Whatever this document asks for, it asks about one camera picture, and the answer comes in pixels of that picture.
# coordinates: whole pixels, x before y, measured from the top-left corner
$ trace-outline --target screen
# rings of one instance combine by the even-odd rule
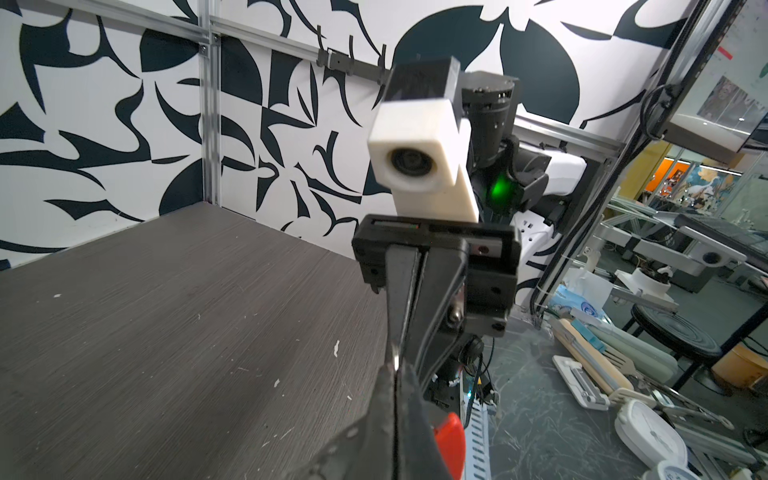
[[[670,122],[737,152],[768,113],[768,0],[747,0]]]

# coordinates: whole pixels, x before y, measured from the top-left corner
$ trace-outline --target black round stool top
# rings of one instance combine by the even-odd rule
[[[681,316],[633,305],[632,319],[660,343],[694,362],[708,364],[722,356],[711,336]]]

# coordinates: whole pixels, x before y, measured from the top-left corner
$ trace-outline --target bolt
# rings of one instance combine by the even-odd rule
[[[448,315],[447,324],[451,328],[456,328],[459,323],[462,321],[462,312],[458,308],[454,308],[451,310],[450,314]]]

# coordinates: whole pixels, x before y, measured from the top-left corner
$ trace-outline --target wood grain surface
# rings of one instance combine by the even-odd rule
[[[209,204],[1,272],[0,475],[279,478],[365,411],[385,330],[354,260]]]

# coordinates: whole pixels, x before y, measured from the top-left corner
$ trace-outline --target camera lens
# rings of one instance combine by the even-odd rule
[[[392,165],[401,174],[409,177],[423,177],[432,169],[432,159],[412,148],[398,148],[392,152]]]

